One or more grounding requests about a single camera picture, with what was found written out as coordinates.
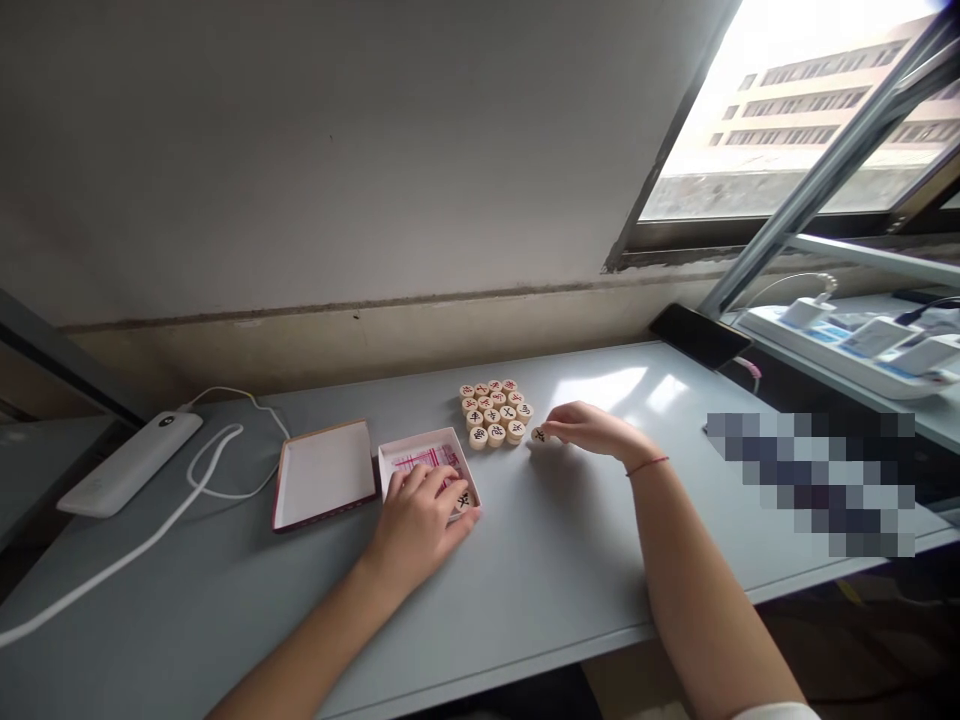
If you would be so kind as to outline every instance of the pixelated area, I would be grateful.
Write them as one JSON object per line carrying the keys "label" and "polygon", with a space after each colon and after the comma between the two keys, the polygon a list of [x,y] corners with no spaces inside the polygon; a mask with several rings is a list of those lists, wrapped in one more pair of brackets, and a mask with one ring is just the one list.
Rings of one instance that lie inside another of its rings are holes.
{"label": "pixelated area", "polygon": [[901,529],[916,507],[913,414],[711,413],[705,430],[761,506],[793,510],[794,530],[827,535],[831,557],[915,554]]}

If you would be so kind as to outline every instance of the wrist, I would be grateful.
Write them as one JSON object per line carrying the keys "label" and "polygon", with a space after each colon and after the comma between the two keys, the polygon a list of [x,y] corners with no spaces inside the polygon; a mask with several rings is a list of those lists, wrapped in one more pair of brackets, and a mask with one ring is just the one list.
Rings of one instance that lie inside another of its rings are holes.
{"label": "wrist", "polygon": [[366,597],[375,599],[391,614],[403,604],[411,592],[391,579],[390,574],[384,572],[384,568],[368,553],[360,556],[350,571],[349,578],[362,589]]}
{"label": "wrist", "polygon": [[617,460],[623,463],[624,472],[640,467],[641,465],[663,457],[665,453],[654,443],[637,440],[630,443],[617,455]]}

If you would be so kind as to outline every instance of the building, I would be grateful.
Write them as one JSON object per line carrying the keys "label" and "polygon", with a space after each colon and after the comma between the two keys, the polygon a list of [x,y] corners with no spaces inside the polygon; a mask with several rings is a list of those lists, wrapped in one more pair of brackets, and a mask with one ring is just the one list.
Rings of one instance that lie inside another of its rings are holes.
{"label": "building", "polygon": [[[850,122],[935,16],[898,25],[884,37],[740,80],[700,146],[825,147]],[[939,152],[960,132],[960,81],[922,103],[884,149]]]}

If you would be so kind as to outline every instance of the fingers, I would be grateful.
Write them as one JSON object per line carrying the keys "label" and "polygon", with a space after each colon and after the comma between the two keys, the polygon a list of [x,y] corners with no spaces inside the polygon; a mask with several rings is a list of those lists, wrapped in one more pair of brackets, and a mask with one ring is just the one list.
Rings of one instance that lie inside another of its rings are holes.
{"label": "fingers", "polygon": [[410,471],[406,481],[403,483],[403,494],[412,495],[415,493],[423,482],[423,478],[425,478],[427,473],[432,469],[429,465],[414,465],[413,470]]}
{"label": "fingers", "polygon": [[437,493],[440,492],[440,486],[443,485],[444,480],[458,477],[460,475],[449,465],[434,468],[427,473],[426,479],[420,485],[420,491],[428,497],[435,498]]}
{"label": "fingers", "polygon": [[580,430],[579,425],[568,425],[556,420],[548,420],[540,427],[548,436],[560,438],[564,442],[575,442]]}
{"label": "fingers", "polygon": [[473,532],[473,527],[481,516],[480,508],[470,508],[460,516],[459,520],[447,525],[447,529],[443,533],[443,539],[440,541],[440,553],[443,558],[449,556],[460,546],[460,543],[467,539],[467,535]]}
{"label": "fingers", "polygon": [[400,494],[400,488],[403,487],[403,481],[407,479],[407,476],[410,473],[405,473],[402,470],[397,470],[393,475],[390,476],[390,485],[387,488],[387,500],[395,498]]}
{"label": "fingers", "polygon": [[453,512],[453,508],[457,504],[457,498],[463,495],[469,486],[466,480],[457,480],[447,485],[437,498],[437,512],[443,518],[450,517],[450,513]]}
{"label": "fingers", "polygon": [[547,415],[547,421],[556,420],[557,422],[564,423],[579,422],[583,417],[579,406],[579,401],[566,403],[565,405],[557,405],[550,411],[550,414]]}

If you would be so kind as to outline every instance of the desk surface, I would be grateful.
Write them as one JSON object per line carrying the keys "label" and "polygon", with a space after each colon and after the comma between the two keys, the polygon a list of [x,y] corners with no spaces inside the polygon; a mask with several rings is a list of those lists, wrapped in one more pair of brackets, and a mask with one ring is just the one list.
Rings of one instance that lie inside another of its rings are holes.
{"label": "desk surface", "polygon": [[[907,310],[915,310],[917,303],[907,300],[898,300],[889,295],[868,295],[859,298],[842,298],[831,300],[837,306],[838,312],[876,312],[899,314]],[[858,400],[869,408],[879,412],[905,412],[914,414],[916,431],[919,435],[932,440],[941,447],[955,453],[960,453],[960,385],[954,385],[948,390],[920,400],[891,400],[882,397],[872,390],[858,385],[832,370],[816,365],[799,353],[785,348],[761,335],[737,326],[754,339],[756,346],[769,353],[778,360],[792,365],[812,378],[819,380],[834,390]],[[954,372],[960,368],[951,367]]]}
{"label": "desk surface", "polygon": [[[395,378],[266,398],[293,434],[365,417],[375,444],[452,425],[462,383],[510,377],[537,410],[583,399],[652,435],[754,602],[879,564],[829,557],[760,508],[704,436],[709,412],[769,407],[660,343]],[[205,424],[119,515],[75,520],[0,607],[9,627],[146,538],[187,495],[187,464],[229,422],[246,430],[212,485],[251,489],[280,437],[246,401],[200,408]],[[654,635],[629,485],[610,458],[557,446],[468,451],[485,515],[470,539],[343,676],[325,717],[386,718]],[[0,716],[199,717],[289,633],[372,536],[379,503],[288,535],[272,492],[201,496],[137,562],[34,635],[0,650]],[[918,551],[960,533],[909,513]]]}
{"label": "desk surface", "polygon": [[112,424],[103,416],[0,425],[0,550]]}

